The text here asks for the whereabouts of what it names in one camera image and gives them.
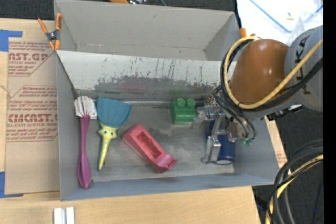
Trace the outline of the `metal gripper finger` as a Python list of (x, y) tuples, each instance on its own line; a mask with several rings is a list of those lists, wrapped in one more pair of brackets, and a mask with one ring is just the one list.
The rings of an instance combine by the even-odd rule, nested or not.
[(216, 106), (205, 105), (196, 108), (196, 117), (193, 121), (193, 126), (200, 126), (202, 123), (210, 122), (222, 116), (223, 111)]
[(201, 158), (203, 164), (216, 163), (220, 152), (221, 143), (217, 136), (206, 138), (205, 155)]

